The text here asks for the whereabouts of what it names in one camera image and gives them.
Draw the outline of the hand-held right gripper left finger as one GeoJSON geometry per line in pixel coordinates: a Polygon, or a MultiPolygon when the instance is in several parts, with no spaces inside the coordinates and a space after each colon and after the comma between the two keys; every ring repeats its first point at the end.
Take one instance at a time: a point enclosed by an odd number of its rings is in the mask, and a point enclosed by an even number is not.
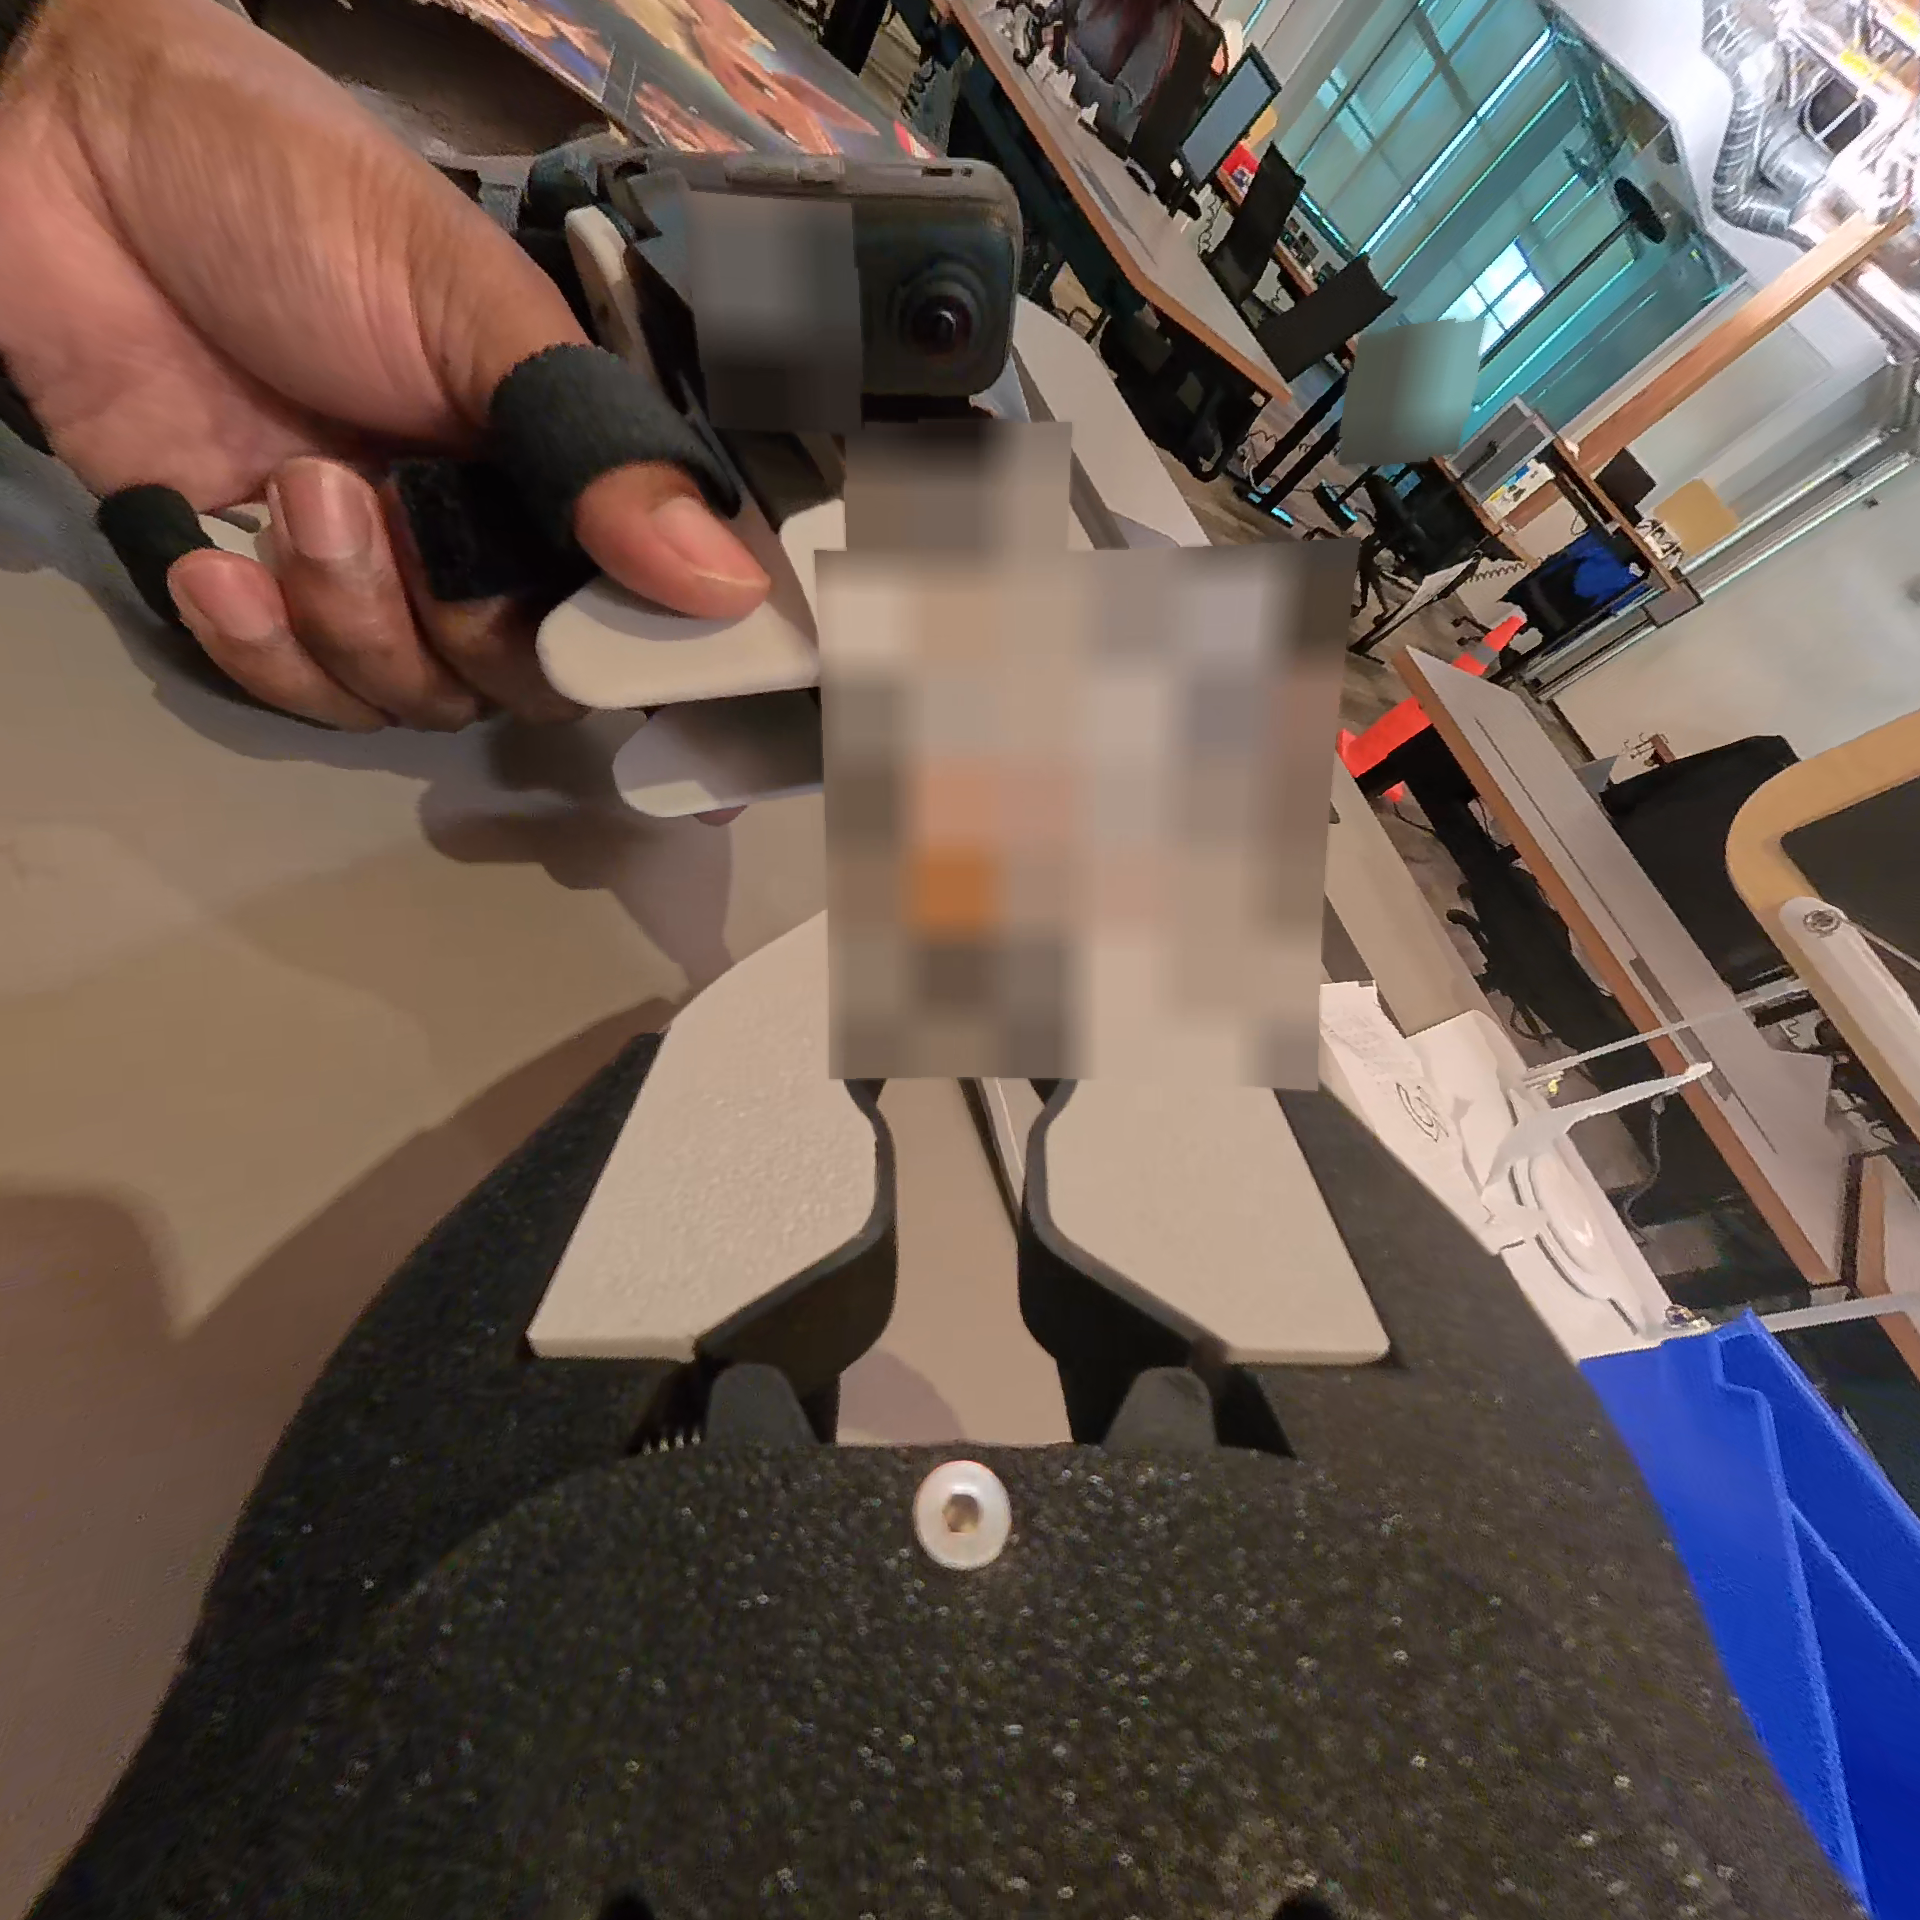
{"type": "Polygon", "coordinates": [[[529,1322],[548,1362],[660,1362],[703,1411],[778,1368],[838,1437],[842,1378],[898,1302],[898,1161],[878,1085],[830,1078],[830,921],[737,960],[664,1029],[529,1322]]]}

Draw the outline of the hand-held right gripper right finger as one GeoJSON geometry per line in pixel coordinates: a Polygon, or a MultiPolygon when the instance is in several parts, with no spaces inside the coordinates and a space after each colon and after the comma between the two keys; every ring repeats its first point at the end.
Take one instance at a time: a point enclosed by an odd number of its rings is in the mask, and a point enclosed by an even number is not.
{"type": "Polygon", "coordinates": [[[1284,1443],[1262,1372],[1388,1355],[1273,1090],[1059,1085],[1022,1161],[1022,1322],[1075,1443],[1159,1372],[1193,1378],[1220,1443],[1284,1443]]]}

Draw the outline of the long wood edged desk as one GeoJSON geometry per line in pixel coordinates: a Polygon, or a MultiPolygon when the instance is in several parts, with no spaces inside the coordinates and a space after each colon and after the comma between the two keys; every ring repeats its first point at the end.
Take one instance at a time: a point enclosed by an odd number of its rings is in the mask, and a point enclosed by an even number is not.
{"type": "Polygon", "coordinates": [[[1017,61],[982,6],[933,4],[933,14],[943,52],[973,49],[965,102],[1017,184],[1024,225],[1044,232],[1082,287],[1115,315],[1157,311],[1257,396],[1288,398],[1284,377],[1173,213],[1017,61]]]}

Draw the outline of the light grey desk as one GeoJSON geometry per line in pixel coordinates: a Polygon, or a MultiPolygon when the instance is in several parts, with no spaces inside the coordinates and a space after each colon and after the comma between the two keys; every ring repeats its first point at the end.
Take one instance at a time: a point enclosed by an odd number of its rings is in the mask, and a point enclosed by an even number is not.
{"type": "Polygon", "coordinates": [[[5,438],[5,1916],[373,1290],[823,902],[817,798],[650,823],[586,729],[341,737],[153,642],[5,438]]]}

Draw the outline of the grey wood edged desk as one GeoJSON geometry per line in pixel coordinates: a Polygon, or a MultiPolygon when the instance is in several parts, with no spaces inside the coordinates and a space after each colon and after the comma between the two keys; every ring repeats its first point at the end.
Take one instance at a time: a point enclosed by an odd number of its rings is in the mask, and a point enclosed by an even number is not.
{"type": "Polygon", "coordinates": [[[1530,707],[1401,648],[1424,707],[1548,905],[1808,1287],[1840,1284],[1848,1139],[1829,1125],[1829,1065],[1762,1039],[1530,707]]]}

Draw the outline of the white table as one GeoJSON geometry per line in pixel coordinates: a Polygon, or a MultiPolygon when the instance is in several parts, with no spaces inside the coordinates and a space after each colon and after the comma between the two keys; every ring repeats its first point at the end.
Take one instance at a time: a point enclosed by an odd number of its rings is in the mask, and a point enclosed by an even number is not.
{"type": "Polygon", "coordinates": [[[1184,494],[1097,351],[1032,302],[1017,304],[1009,372],[989,393],[1007,417],[1065,421],[1075,458],[1071,544],[1082,550],[1208,550],[1184,494]]]}

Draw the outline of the black office chair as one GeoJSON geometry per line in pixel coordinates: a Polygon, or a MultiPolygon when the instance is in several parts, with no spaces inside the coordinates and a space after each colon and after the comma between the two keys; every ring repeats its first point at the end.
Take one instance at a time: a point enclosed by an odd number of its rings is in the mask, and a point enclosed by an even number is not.
{"type": "Polygon", "coordinates": [[[1279,146],[1267,146],[1226,240],[1205,256],[1205,268],[1229,302],[1249,302],[1273,263],[1284,225],[1304,200],[1305,180],[1279,146]]]}
{"type": "Polygon", "coordinates": [[[1780,952],[1731,883],[1728,840],[1757,789],[1793,765],[1782,735],[1748,735],[1601,792],[1622,845],[1723,978],[1780,971],[1780,952]]]}
{"type": "Polygon", "coordinates": [[[1262,324],[1257,340],[1273,372],[1292,381],[1313,362],[1331,355],[1398,304],[1362,256],[1326,279],[1313,295],[1262,324]]]}

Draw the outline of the colourful printed board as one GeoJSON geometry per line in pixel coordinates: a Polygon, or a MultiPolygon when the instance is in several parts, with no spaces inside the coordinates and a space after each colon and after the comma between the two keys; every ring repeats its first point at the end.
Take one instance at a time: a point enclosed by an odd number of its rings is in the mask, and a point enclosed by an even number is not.
{"type": "Polygon", "coordinates": [[[942,154],[782,4],[241,4],[436,154],[942,154]]]}

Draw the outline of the large glass window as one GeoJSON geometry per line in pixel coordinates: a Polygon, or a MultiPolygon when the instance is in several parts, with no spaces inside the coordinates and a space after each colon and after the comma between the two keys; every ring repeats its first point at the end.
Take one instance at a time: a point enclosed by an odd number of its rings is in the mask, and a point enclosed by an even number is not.
{"type": "Polygon", "coordinates": [[[1471,432],[1569,427],[1736,281],[1668,119],[1563,4],[1368,4],[1279,151],[1385,327],[1477,320],[1471,432]]]}

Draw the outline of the grey computer case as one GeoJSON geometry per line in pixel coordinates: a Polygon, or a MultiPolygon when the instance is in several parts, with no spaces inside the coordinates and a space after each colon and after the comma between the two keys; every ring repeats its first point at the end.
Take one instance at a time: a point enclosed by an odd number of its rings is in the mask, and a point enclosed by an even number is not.
{"type": "Polygon", "coordinates": [[[1506,401],[1453,458],[1457,482],[1481,502],[1503,494],[1555,446],[1555,427],[1525,398],[1506,401]]]}

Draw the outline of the blue plastic bin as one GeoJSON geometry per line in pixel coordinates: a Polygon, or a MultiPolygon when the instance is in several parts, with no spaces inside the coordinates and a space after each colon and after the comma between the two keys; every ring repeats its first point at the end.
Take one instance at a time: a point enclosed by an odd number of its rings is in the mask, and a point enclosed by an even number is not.
{"type": "Polygon", "coordinates": [[[1918,1916],[1918,1513],[1754,1316],[1580,1372],[1826,1857],[1918,1916]]]}

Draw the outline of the blue chair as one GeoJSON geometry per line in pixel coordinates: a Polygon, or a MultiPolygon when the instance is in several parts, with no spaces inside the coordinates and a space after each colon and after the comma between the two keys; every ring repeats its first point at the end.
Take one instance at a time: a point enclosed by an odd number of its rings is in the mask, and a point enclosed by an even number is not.
{"type": "Polygon", "coordinates": [[[1645,582],[1644,556],[1622,532],[1586,528],[1506,587],[1541,642],[1569,642],[1634,599],[1645,582]]]}

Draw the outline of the wood framed black board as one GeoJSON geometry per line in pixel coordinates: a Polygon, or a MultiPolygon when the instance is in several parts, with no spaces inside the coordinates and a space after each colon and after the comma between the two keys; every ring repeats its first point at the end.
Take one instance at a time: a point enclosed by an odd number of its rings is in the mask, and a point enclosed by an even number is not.
{"type": "MultiPolygon", "coordinates": [[[[1757,789],[1731,828],[1728,872],[1787,964],[1774,913],[1787,897],[1822,897],[1882,945],[1918,1000],[1918,712],[1757,789]]],[[[1858,1026],[1845,1017],[1826,1024],[1887,1113],[1918,1137],[1918,1029],[1858,1026]]]]}

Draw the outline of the metal ventilation ducts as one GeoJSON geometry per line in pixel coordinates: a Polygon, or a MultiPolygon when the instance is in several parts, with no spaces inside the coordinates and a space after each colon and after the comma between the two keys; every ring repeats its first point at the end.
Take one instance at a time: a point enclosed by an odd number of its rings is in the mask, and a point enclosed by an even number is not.
{"type": "Polygon", "coordinates": [[[1808,248],[1867,215],[1918,215],[1918,4],[1705,4],[1731,84],[1713,213],[1808,248]]]}

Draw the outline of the white metal bracket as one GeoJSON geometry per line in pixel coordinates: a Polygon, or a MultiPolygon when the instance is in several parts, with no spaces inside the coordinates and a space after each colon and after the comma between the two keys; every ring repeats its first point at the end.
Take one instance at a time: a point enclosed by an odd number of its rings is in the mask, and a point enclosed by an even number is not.
{"type": "Polygon", "coordinates": [[[1793,975],[1829,1019],[1918,1029],[1918,1000],[1887,968],[1877,940],[1854,917],[1822,897],[1787,897],[1774,913],[1793,975]]]}

